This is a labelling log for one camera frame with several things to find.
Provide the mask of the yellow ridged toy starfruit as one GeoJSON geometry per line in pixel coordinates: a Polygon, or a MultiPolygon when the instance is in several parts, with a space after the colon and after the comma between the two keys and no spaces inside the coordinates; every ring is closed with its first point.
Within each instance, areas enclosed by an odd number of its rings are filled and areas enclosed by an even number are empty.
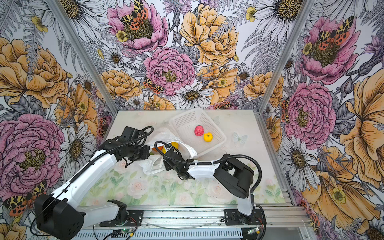
{"type": "Polygon", "coordinates": [[[171,145],[172,145],[172,148],[174,148],[174,149],[176,149],[176,150],[179,149],[179,144],[178,144],[178,143],[176,143],[176,142],[172,142],[171,145]]]}

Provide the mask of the orange toy fruit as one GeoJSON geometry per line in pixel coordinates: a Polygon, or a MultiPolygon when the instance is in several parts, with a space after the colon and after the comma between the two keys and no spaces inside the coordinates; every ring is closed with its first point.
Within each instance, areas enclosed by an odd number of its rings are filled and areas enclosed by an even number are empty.
{"type": "MultiPolygon", "coordinates": [[[[166,148],[164,146],[160,146],[158,147],[158,149],[162,152],[162,153],[166,153],[166,148]]],[[[153,152],[155,153],[158,153],[157,149],[156,148],[152,148],[153,152]]]]}

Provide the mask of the yellow toy fruit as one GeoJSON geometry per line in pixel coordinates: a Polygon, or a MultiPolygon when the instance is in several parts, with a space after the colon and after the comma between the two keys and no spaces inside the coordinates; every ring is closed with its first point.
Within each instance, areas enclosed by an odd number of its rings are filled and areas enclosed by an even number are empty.
{"type": "Polygon", "coordinates": [[[213,134],[212,133],[205,133],[203,135],[203,139],[205,142],[210,143],[213,140],[213,134]]]}

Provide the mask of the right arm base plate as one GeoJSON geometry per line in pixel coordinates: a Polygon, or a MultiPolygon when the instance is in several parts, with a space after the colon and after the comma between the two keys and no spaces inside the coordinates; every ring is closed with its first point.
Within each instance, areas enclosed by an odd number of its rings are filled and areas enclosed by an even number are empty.
{"type": "Polygon", "coordinates": [[[237,209],[224,209],[223,222],[227,226],[261,226],[266,224],[260,208],[254,208],[250,216],[241,214],[237,209]]]}

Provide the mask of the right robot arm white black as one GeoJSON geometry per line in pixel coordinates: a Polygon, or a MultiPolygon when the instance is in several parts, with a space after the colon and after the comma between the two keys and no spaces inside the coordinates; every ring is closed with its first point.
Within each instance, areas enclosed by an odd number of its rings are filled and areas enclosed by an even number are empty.
{"type": "Polygon", "coordinates": [[[199,162],[185,160],[178,150],[169,149],[162,156],[166,170],[174,170],[181,180],[217,180],[237,198],[237,216],[233,220],[243,225],[251,224],[255,207],[251,190],[258,186],[260,180],[254,183],[255,172],[239,160],[240,155],[224,154],[216,161],[199,162]]]}

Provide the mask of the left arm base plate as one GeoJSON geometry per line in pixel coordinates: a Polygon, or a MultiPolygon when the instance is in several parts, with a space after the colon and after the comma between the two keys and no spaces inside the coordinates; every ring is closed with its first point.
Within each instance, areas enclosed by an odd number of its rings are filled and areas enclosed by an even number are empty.
{"type": "Polygon", "coordinates": [[[100,227],[140,227],[142,225],[143,210],[127,210],[127,216],[122,221],[111,220],[99,223],[100,227]]]}

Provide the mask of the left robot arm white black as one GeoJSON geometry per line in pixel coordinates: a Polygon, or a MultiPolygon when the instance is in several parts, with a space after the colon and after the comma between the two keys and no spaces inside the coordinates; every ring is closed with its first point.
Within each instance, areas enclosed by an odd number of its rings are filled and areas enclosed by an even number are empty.
{"type": "Polygon", "coordinates": [[[85,227],[103,222],[123,225],[128,220],[127,205],[118,200],[90,207],[80,204],[87,192],[118,162],[128,167],[135,161],[148,159],[151,148],[145,142],[153,131],[152,126],[142,130],[125,127],[120,136],[104,141],[91,159],[61,187],[49,195],[37,197],[33,225],[40,230],[38,236],[71,240],[85,227]]]}

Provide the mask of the pink toy fruit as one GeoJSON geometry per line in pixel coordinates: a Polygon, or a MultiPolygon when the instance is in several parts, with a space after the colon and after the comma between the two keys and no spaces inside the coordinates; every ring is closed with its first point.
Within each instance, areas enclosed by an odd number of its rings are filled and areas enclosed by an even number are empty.
{"type": "Polygon", "coordinates": [[[204,127],[201,125],[198,125],[195,127],[194,133],[196,136],[203,136],[204,135],[204,127]]]}

